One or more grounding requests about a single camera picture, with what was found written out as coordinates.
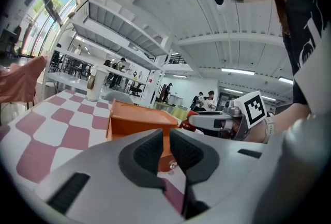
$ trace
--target black t-shirt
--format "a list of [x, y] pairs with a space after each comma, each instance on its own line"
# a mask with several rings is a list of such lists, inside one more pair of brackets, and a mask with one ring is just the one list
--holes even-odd
[[[283, 39], [295, 75], [321, 40], [327, 18], [318, 0], [287, 0], [285, 8], [290, 35], [283, 34]], [[293, 103], [307, 104], [296, 82], [293, 86]]]

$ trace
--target pink cloth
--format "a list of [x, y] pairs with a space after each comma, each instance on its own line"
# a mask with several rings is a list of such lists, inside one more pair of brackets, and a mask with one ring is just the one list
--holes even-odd
[[0, 103], [31, 102], [40, 73], [47, 60], [35, 57], [23, 66], [11, 64], [9, 71], [0, 70]]

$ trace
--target pink and white checkered surface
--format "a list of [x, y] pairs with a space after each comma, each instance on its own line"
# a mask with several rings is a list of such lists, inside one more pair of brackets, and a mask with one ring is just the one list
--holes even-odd
[[0, 155], [12, 179], [30, 189], [79, 152], [106, 141], [111, 104], [65, 90], [0, 127]]

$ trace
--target orange bin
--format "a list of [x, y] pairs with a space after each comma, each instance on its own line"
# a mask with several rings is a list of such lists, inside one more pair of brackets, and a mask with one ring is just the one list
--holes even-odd
[[177, 120], [166, 111], [114, 101], [110, 111], [107, 140], [116, 140], [151, 129], [163, 129], [163, 154], [171, 154], [169, 135], [178, 128]]

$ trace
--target ceiling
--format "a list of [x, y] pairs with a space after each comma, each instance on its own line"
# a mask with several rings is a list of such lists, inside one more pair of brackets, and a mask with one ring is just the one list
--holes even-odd
[[[221, 86], [245, 92], [260, 89], [266, 96], [279, 99], [279, 103], [292, 100], [292, 87], [278, 81], [279, 77], [292, 79], [293, 75], [272, 0], [256, 3], [226, 0], [221, 11], [213, 0], [112, 1], [118, 5], [118, 13], [129, 21], [142, 29], [150, 28], [153, 31], [150, 35], [158, 43], [171, 37], [175, 51], [197, 76], [217, 78]], [[99, 14], [92, 16], [103, 23]], [[121, 24], [119, 21], [109, 27], [120, 32], [125, 25]], [[144, 40], [135, 41], [142, 44]], [[220, 74], [222, 67], [254, 70], [257, 74], [253, 78]]]

